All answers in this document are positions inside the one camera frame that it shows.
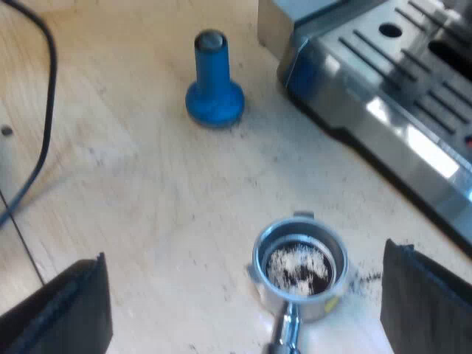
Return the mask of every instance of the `stainless steel espresso machine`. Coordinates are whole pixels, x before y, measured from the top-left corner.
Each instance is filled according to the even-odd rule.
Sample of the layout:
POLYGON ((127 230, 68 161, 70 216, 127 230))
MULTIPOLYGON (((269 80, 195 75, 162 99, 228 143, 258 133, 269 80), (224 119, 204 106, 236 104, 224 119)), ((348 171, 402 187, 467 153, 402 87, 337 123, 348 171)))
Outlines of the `stainless steel espresso machine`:
POLYGON ((295 103, 472 246, 472 1, 260 0, 295 103))

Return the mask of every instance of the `portafilter handle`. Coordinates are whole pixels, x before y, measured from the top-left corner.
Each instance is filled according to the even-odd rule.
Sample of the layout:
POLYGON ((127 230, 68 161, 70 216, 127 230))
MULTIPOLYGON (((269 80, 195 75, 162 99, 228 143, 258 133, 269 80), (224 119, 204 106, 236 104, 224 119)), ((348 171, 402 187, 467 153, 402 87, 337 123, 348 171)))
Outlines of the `portafilter handle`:
POLYGON ((288 303, 276 318, 272 343, 264 346, 263 354, 300 354, 296 348, 300 325, 298 307, 288 303))

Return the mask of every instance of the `black cable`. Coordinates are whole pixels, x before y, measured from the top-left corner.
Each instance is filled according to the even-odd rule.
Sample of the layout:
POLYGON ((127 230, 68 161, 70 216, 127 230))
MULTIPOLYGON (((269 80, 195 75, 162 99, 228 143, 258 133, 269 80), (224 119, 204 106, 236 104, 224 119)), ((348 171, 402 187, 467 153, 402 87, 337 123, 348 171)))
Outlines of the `black cable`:
POLYGON ((56 87, 56 76, 58 73, 58 57, 56 48, 54 45, 54 38, 51 32, 47 28, 47 25, 41 20, 33 11, 25 7, 14 0, 2 0, 5 4, 17 9, 20 13, 25 15, 30 21, 32 21, 42 31, 46 37, 47 46, 49 49, 50 64, 49 64, 49 84, 47 87, 47 101, 46 101, 46 117, 44 119, 44 135, 43 135, 43 146, 39 153, 38 162, 35 165, 34 170, 29 175, 29 178, 24 183, 23 187, 13 197, 11 202, 7 205, 7 209, 0 215, 0 227, 8 220, 10 216, 13 216, 15 209, 20 204, 21 199, 27 193, 32 183, 41 171, 41 168, 46 161, 47 151, 49 149, 49 142, 51 140, 51 127, 52 127, 52 111, 54 108, 54 96, 56 87))

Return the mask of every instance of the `blue tamper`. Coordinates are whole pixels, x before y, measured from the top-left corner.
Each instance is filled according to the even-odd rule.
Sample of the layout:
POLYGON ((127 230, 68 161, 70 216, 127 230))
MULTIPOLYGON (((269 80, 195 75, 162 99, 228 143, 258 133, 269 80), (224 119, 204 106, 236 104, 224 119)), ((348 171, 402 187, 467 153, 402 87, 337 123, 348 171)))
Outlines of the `blue tamper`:
POLYGON ((185 105, 200 124, 219 128, 233 124, 244 109, 243 90, 229 78, 228 41, 214 29, 195 39, 197 80, 190 85, 185 105))

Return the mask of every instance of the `wood surface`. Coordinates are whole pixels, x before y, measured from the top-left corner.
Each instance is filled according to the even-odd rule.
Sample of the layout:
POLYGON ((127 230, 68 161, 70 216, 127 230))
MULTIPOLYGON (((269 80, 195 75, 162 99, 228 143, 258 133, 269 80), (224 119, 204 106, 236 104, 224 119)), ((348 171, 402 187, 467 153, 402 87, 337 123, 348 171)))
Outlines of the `wood surface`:
POLYGON ((11 221, 0 230, 0 316, 41 287, 11 221))
MULTIPOLYGON (((280 92, 277 61, 257 42, 256 0, 38 9, 58 46, 55 120, 46 166, 15 219, 45 280, 105 252, 109 353, 260 353, 273 318, 245 266, 258 233, 295 210, 341 235, 358 279, 382 272, 392 238, 472 280, 472 262, 442 232, 280 92), (193 39, 207 27, 226 33, 246 95, 241 123, 224 131, 196 125, 184 107, 193 39)), ((0 113, 14 130, 0 190, 10 199, 41 146, 48 57, 34 27, 0 13, 0 113)), ((305 326, 302 352, 390 353, 380 303, 378 280, 358 282, 305 326)))

